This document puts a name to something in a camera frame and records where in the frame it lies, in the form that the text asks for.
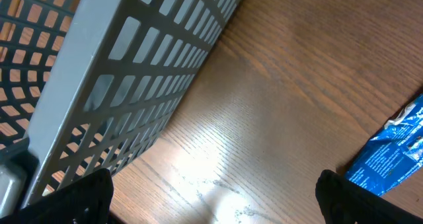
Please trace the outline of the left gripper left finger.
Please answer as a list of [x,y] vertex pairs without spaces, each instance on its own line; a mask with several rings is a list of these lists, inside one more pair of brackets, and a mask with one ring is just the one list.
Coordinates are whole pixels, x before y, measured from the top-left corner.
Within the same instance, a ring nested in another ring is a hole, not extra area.
[[113,193],[110,171],[102,168],[24,209],[1,218],[1,222],[105,224],[109,218]]

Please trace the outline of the blue snack bar wrapper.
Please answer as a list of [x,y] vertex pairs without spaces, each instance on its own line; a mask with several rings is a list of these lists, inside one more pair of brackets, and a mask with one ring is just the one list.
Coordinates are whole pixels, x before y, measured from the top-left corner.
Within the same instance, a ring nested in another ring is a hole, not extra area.
[[354,184],[382,196],[422,168],[422,95],[364,145],[345,174]]

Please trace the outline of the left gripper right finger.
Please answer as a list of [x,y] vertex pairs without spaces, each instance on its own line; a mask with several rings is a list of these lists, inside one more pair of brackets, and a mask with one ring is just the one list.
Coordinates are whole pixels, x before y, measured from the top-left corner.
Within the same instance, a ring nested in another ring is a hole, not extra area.
[[326,223],[415,223],[417,217],[346,180],[331,170],[323,170],[315,196]]

